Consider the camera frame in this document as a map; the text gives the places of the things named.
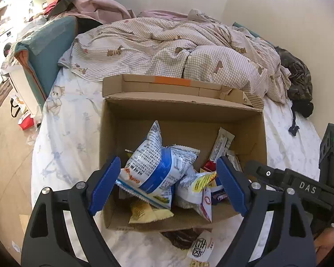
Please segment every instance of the tiled floor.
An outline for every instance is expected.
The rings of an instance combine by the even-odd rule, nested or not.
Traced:
[[[0,107],[0,240],[20,262],[24,231],[20,215],[30,215],[31,161],[33,146],[26,143],[31,131],[22,131],[10,115],[10,96]]]

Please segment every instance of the blanket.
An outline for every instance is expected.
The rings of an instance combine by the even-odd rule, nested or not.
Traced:
[[[273,47],[246,29],[219,23],[134,18],[78,35],[59,60],[89,81],[159,75],[238,88],[286,103],[290,72]]]

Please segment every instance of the silver bolt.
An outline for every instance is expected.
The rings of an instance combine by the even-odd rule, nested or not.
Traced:
[[[295,192],[294,189],[292,189],[292,188],[288,188],[288,189],[287,189],[287,193],[288,193],[289,195],[294,195],[296,192]]]
[[[253,189],[255,189],[255,190],[259,190],[259,189],[261,189],[261,185],[260,185],[258,182],[253,182],[253,183],[251,184],[251,187],[252,187]]]
[[[85,182],[77,182],[76,184],[76,188],[77,189],[84,189],[86,187],[86,183]]]
[[[50,191],[49,187],[45,187],[45,188],[42,189],[42,194],[44,194],[44,195],[48,194],[49,191]]]

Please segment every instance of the white bed sheet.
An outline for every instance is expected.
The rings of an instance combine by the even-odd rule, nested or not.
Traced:
[[[102,112],[102,83],[90,82],[63,68],[54,83],[54,95],[45,103],[43,121],[32,158],[32,206],[43,187],[53,190],[71,188],[85,181],[99,168],[99,133]],[[292,122],[291,102],[273,102],[264,98],[267,163],[270,167],[290,168],[315,180],[319,178],[320,138],[313,124],[297,115],[300,127],[296,137],[289,134]],[[70,213],[65,214],[68,232],[76,255],[85,258],[75,233]],[[172,246],[160,233],[111,231],[103,226],[102,214],[95,221],[109,248],[122,267],[189,266],[187,252]],[[258,258],[266,243],[271,224],[267,214],[257,247],[251,259]],[[215,266],[229,247],[242,222],[240,215],[214,224],[215,248],[210,266]]]

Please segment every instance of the open cardboard box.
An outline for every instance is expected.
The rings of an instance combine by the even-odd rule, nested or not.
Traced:
[[[241,167],[250,159],[266,164],[263,102],[257,96],[213,83],[131,74],[104,78],[102,94],[106,99],[100,135],[101,166],[115,155],[125,166],[124,150],[135,150],[155,120],[159,121],[164,146],[180,144],[200,150],[193,164],[195,169],[209,158],[220,127],[235,135],[230,149],[238,156]],[[109,229],[140,232],[208,225],[195,210],[176,206],[171,210],[174,216],[165,220],[128,224],[129,201],[118,199],[115,186],[104,207],[104,221]],[[227,200],[212,207],[213,223],[234,215]]]

